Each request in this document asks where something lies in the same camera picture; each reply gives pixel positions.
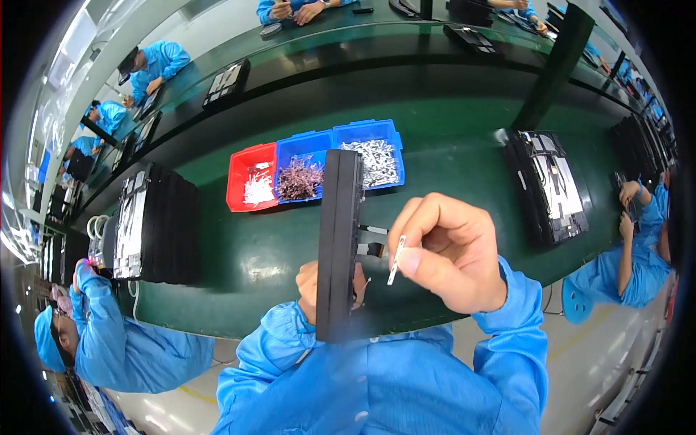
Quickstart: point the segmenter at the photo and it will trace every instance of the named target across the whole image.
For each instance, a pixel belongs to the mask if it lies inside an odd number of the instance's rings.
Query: blue cap
[[[58,373],[65,371],[65,364],[58,352],[58,345],[51,335],[51,322],[53,321],[53,307],[48,306],[34,320],[34,341],[39,358],[46,367]]]

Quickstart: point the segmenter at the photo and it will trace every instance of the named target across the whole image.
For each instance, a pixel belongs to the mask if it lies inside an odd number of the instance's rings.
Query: blue stool
[[[553,293],[549,295],[549,301],[553,297]],[[592,313],[594,301],[582,293],[568,279],[563,280],[561,289],[561,306],[562,309],[558,313],[550,313],[544,311],[544,314],[553,314],[565,316],[568,322],[579,325],[583,323]]]

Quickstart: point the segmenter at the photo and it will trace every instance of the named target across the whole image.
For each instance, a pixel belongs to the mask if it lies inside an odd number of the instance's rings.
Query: floor
[[[629,368],[640,367],[663,318],[670,282],[643,310],[597,305],[591,317],[579,326],[562,316],[545,316],[542,329],[548,335],[550,390],[541,419],[542,434],[588,432],[594,424],[594,412],[611,402]],[[557,312],[560,292],[555,288],[551,292],[550,287],[544,289],[542,306],[552,295],[547,311]],[[455,322],[455,356],[471,365],[474,344],[484,338],[472,319]],[[237,343],[217,340],[214,358],[218,362],[176,390],[157,395],[107,392],[126,417],[148,435],[207,434],[219,418],[217,377],[224,367],[236,364]]]

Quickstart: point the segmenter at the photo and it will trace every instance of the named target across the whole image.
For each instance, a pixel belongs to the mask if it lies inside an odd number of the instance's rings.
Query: blue plastic bin
[[[401,136],[394,128],[394,121],[385,119],[375,121],[368,119],[364,121],[354,121],[346,125],[338,125],[333,128],[333,139],[336,142],[336,147],[339,148],[341,143],[378,141],[383,139],[394,145],[394,148],[403,150],[401,144]]]
[[[273,185],[278,185],[278,173],[280,169],[290,166],[290,159],[293,157],[304,157],[312,155],[310,163],[318,163],[324,165],[326,163],[326,150],[336,148],[333,140],[333,132],[324,130],[323,132],[315,132],[314,130],[306,133],[293,134],[292,137],[281,139],[276,142],[276,156],[278,163],[276,172],[273,176]],[[296,200],[279,200],[278,204],[301,203],[322,197],[323,187],[317,187],[317,195],[314,198],[296,199]]]
[[[401,156],[401,150],[404,149],[404,146],[401,143],[401,135],[397,133],[394,128],[394,121],[391,119],[381,121],[369,119],[351,122],[346,125],[338,125],[333,128],[333,140],[335,141],[336,148],[340,148],[342,143],[378,140],[387,141],[387,143],[394,146],[394,160],[397,165],[399,181],[396,183],[380,184],[379,186],[370,187],[367,190],[404,185],[406,173],[404,172],[404,158]]]

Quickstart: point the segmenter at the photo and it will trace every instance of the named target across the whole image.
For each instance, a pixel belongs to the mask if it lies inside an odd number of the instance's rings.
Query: cuff
[[[297,301],[275,306],[261,318],[261,325],[276,340],[305,349],[316,347],[315,327],[307,322]]]
[[[541,324],[541,284],[514,272],[505,258],[498,256],[500,277],[507,285],[507,298],[500,309],[476,313],[471,317],[487,335],[499,335],[522,326]]]

